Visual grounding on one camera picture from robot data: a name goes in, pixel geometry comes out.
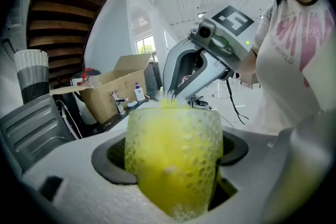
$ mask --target cardboard box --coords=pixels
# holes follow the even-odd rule
[[[90,113],[102,124],[118,112],[111,96],[113,91],[118,91],[118,95],[122,99],[129,98],[128,102],[123,102],[124,107],[137,99],[134,93],[136,82],[139,83],[143,92],[147,93],[144,69],[147,67],[150,58],[150,54],[122,56],[114,70],[95,76],[102,83],[101,87],[92,89],[83,86],[71,86],[51,90],[50,94],[80,91],[80,95]]]

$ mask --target white t-shirt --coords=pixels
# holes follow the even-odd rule
[[[275,1],[263,13],[252,48],[263,95],[256,117],[244,130],[276,135],[318,112],[302,70],[330,36],[334,18],[328,0]]]

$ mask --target gray chair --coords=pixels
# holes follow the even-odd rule
[[[55,148],[75,140],[49,93],[0,119],[0,130],[4,146],[23,170]]]

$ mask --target pink graphic print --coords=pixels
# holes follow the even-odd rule
[[[322,19],[319,13],[299,13],[297,16],[280,21],[276,28],[276,35],[280,41],[288,33],[285,48],[290,49],[291,56],[294,56],[297,45],[297,31],[299,25],[302,24],[302,47],[299,65],[301,72],[316,54],[317,49],[324,45],[331,34],[334,26],[333,10],[331,9],[324,11],[324,18]],[[306,87],[309,87],[306,80],[304,83]]]

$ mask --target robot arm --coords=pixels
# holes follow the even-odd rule
[[[228,79],[248,55],[256,30],[257,23],[231,5],[204,14],[198,29],[169,51],[164,91],[188,99],[216,79]]]

